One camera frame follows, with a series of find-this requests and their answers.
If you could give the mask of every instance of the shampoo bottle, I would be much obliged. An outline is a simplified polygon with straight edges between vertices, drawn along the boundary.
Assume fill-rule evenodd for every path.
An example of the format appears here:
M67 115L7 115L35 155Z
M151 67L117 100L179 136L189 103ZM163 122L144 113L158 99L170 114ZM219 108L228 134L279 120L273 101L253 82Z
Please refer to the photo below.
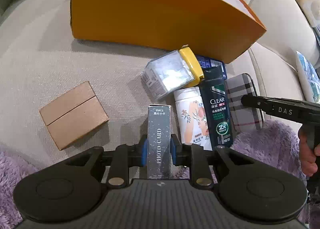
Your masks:
M230 147L233 143L230 111L221 67L204 69L204 81L199 87L212 148L218 145Z

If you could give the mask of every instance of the beige sofa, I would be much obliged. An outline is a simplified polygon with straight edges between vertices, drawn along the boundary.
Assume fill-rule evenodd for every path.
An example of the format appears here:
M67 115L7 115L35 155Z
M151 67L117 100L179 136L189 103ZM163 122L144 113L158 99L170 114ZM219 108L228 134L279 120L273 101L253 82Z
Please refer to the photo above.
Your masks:
M248 51L227 65L230 75L248 73L258 93L303 99L293 51L315 65L313 31L294 0L245 0L267 28ZM95 145L106 150L137 143L147 132L147 106L140 73L159 49L75 40L70 0L14 0L0 17L0 147L39 167ZM83 81L90 81L110 121L59 151L39 109ZM174 105L173 96L164 103ZM172 131L178 133L172 110ZM285 121L295 131L300 124Z

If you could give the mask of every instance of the handle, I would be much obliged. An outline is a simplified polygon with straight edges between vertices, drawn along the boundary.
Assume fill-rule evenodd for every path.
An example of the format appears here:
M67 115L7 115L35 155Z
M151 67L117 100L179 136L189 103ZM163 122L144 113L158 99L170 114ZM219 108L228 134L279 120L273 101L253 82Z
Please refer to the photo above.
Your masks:
M302 129L307 135L307 144L313 151L320 143L320 127L311 125L302 125ZM318 171L307 181L307 189L311 194L319 194L320 190L320 156L316 157Z

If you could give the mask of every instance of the white cylindrical container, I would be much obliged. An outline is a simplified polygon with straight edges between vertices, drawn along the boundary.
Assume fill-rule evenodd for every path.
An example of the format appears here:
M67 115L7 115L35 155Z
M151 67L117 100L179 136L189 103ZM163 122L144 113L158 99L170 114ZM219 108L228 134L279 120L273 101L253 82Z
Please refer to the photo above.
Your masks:
M180 126L181 142L201 145L212 150L207 118L205 116L199 87L174 92Z

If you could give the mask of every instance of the metal screw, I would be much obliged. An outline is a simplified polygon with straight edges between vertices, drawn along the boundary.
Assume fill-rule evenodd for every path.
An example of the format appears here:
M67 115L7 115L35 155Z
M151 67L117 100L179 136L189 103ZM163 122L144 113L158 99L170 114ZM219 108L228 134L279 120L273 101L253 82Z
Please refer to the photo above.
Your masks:
M108 182L113 186L121 186L124 183L124 180L121 177L113 177L110 178Z
M212 181L209 178L201 177L197 179L196 183L201 186L210 186Z

